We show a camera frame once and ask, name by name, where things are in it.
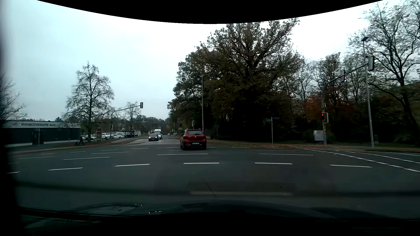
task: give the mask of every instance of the white dashed line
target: white dashed line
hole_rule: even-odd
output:
[[[345,166],[345,167],[366,167],[366,168],[372,168],[371,166],[365,166],[365,165],[332,165],[332,166]]]
[[[167,155],[207,155],[208,153],[182,153],[182,154],[158,154],[158,156],[167,156]]]
[[[25,157],[25,158],[18,158],[18,159],[34,159],[34,158],[44,158],[44,157]]]
[[[80,159],[95,159],[95,158],[110,158],[110,157],[87,157],[87,158],[72,158],[72,159],[63,159],[63,160],[80,160]]]
[[[280,164],[280,165],[293,165],[292,163],[271,163],[271,162],[255,162],[255,164]]]
[[[285,154],[285,153],[260,153],[260,155],[294,155],[294,156],[313,156],[312,154]]]
[[[413,169],[408,169],[408,168],[404,168],[405,170],[411,170],[411,171],[415,171],[415,172],[420,172],[418,170],[413,170]]]
[[[134,165],[150,165],[150,163],[149,164],[133,164],[133,165],[116,165],[114,167],[118,167],[118,166],[134,166]]]
[[[82,169],[83,167],[77,167],[77,168],[63,168],[63,169],[51,169],[51,170],[75,170],[75,169]]]
[[[91,153],[91,154],[107,154],[107,153],[124,153],[124,152],[99,152],[99,153]]]
[[[192,163],[184,163],[184,164],[219,164],[218,162],[192,162]]]
[[[404,168],[404,167],[397,166],[397,165],[389,165],[389,166],[394,166],[394,167],[398,167],[398,168]]]

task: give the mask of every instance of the lane marking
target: lane marking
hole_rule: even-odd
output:
[[[268,150],[267,149],[251,149],[250,151],[268,151]],[[295,150],[272,150],[272,151],[295,152]]]
[[[95,159],[95,158],[109,158],[109,157],[71,158],[71,159],[63,159],[63,160],[80,160],[80,159]]]
[[[207,155],[208,153],[182,153],[182,154],[158,154],[158,156],[166,155]]]
[[[106,153],[124,153],[124,152],[99,152],[99,153],[91,153],[91,154],[106,154]]]
[[[116,165],[114,167],[118,167],[118,166],[134,166],[134,165],[150,165],[150,163],[149,164],[133,164],[133,165]]]
[[[218,162],[191,162],[191,163],[184,163],[184,164],[219,164]]]
[[[365,165],[332,165],[332,166],[345,166],[345,167],[366,167],[366,168],[372,168],[371,166],[365,166]]]
[[[411,171],[415,171],[415,172],[420,172],[418,170],[413,170],[413,169],[408,169],[408,168],[404,168],[405,170],[411,170]]]
[[[295,155],[295,156],[313,156],[312,154],[285,154],[285,153],[260,153],[261,155]]]
[[[255,164],[280,164],[280,165],[293,165],[292,163],[271,163],[271,162],[254,162]]]
[[[77,168],[63,168],[63,169],[51,169],[51,170],[75,170],[75,169],[82,169],[83,167],[77,167]]]
[[[385,153],[389,153],[389,154],[398,154],[398,155],[408,155],[408,156],[418,156],[418,157],[420,157],[420,155],[416,155],[416,154],[408,154],[408,153],[399,153],[399,152],[385,152]]]
[[[34,159],[34,158],[44,158],[44,157],[25,157],[25,158],[18,158],[18,159]]]

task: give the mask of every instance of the sidewalk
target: sidewalk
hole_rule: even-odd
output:
[[[45,152],[49,150],[66,150],[66,149],[78,149],[78,148],[86,148],[86,147],[96,147],[96,146],[106,146],[106,145],[121,145],[133,142],[137,139],[142,139],[145,136],[135,137],[135,138],[125,138],[125,139],[117,139],[117,140],[103,140],[101,141],[93,141],[93,142],[86,142],[84,141],[84,146],[74,146],[75,142],[69,143],[57,143],[57,144],[42,144],[42,145],[30,145],[30,146],[20,146],[20,147],[9,147],[6,148],[9,154],[29,154],[29,153],[36,153],[36,152]]]

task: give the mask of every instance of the traffic light pole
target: traffic light pole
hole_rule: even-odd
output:
[[[341,78],[341,77],[343,77],[343,76],[346,76],[346,75],[348,75],[348,74],[350,74],[351,72],[353,72],[353,71],[356,71],[356,70],[358,70],[358,69],[360,69],[360,68],[362,68],[362,67],[364,67],[364,66],[367,66],[368,65],[368,63],[364,63],[362,66],[359,66],[359,67],[357,67],[356,69],[354,69],[354,70],[352,70],[352,71],[349,71],[349,72],[347,72],[347,73],[344,73],[344,74],[342,74],[342,75],[340,75],[339,77],[337,77],[337,78],[335,78],[335,79],[332,79],[332,80],[330,80],[328,83],[326,83],[325,85],[324,85],[324,87],[322,88],[322,93],[321,93],[321,106],[322,106],[322,113],[325,113],[325,103],[324,103],[324,96],[325,96],[325,89],[327,88],[327,86],[330,84],[330,83],[332,83],[332,82],[334,82],[334,81],[336,81],[337,79],[339,79],[339,78]],[[322,120],[322,130],[323,130],[323,136],[324,136],[324,138],[323,138],[323,140],[324,140],[324,148],[327,148],[327,131],[326,131],[326,124],[325,124],[325,120]]]

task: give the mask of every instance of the dark car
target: dark car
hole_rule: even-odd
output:
[[[181,135],[181,148],[186,150],[190,147],[198,147],[206,150],[207,140],[201,129],[186,129]]]
[[[149,141],[159,141],[159,135],[157,133],[151,133],[149,135]]]

